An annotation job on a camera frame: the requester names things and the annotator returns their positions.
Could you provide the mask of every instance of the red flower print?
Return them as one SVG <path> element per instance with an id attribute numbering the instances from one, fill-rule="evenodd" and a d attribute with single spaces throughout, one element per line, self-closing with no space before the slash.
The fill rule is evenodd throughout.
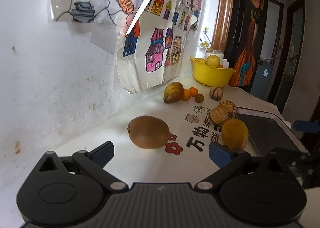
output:
<path id="1" fill-rule="evenodd" d="M 173 153 L 175 155 L 179 155 L 183 149 L 179 146 L 178 143 L 172 142 L 165 144 L 166 148 L 164 149 L 167 153 Z"/>
<path id="2" fill-rule="evenodd" d="M 177 136 L 170 133 L 169 141 L 175 141 L 176 139 L 177 139 Z"/>

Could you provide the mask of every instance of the small orange fruit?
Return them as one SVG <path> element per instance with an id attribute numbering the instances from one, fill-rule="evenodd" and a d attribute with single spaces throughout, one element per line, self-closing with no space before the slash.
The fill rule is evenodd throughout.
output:
<path id="1" fill-rule="evenodd" d="M 190 99 L 190 97 L 191 97 L 191 92 L 188 89 L 184 89 L 182 99 L 187 101 Z"/>
<path id="2" fill-rule="evenodd" d="M 198 89 L 195 87 L 190 87 L 189 91 L 191 92 L 191 96 L 196 96 L 199 93 Z"/>
<path id="3" fill-rule="evenodd" d="M 197 103 L 202 103 L 204 101 L 204 96 L 202 94 L 198 94 L 195 96 L 195 101 Z"/>

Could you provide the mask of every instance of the orange dress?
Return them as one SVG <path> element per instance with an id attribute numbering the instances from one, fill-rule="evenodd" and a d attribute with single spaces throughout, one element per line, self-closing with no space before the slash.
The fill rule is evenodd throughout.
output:
<path id="1" fill-rule="evenodd" d="M 256 62 L 253 56 L 255 40 L 253 40 L 254 29 L 255 29 L 255 19 L 251 20 L 251 23 L 248 28 L 248 38 L 247 46 L 244 48 L 240 54 L 234 69 L 238 71 L 233 74 L 229 81 L 230 86 L 244 86 L 249 85 L 250 80 L 253 75 L 254 67 Z"/>

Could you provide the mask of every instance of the striped melon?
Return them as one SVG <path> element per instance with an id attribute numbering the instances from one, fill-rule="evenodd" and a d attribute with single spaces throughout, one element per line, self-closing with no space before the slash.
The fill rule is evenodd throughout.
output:
<path id="1" fill-rule="evenodd" d="M 229 118 L 234 118 L 234 116 L 237 113 L 237 107 L 233 102 L 225 100 L 225 101 L 220 102 L 219 105 L 222 105 L 222 106 L 227 108 L 228 114 L 229 114 Z"/>
<path id="2" fill-rule="evenodd" d="M 209 96 L 215 101 L 220 101 L 223 97 L 223 91 L 220 87 L 214 86 L 211 88 Z"/>
<path id="3" fill-rule="evenodd" d="M 216 108 L 212 109 L 209 113 L 209 116 L 211 121 L 218 125 L 221 125 L 229 119 L 228 110 L 224 106 L 217 106 Z"/>

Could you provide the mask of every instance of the yellow basket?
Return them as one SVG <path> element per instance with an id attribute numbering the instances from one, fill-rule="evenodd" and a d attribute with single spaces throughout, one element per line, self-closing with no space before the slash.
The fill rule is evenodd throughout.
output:
<path id="1" fill-rule="evenodd" d="M 230 78 L 235 70 L 233 68 L 216 68 L 208 66 L 207 64 L 196 61 L 195 58 L 190 57 L 193 65 L 192 76 L 195 80 L 203 85 L 225 87 L 228 85 Z"/>

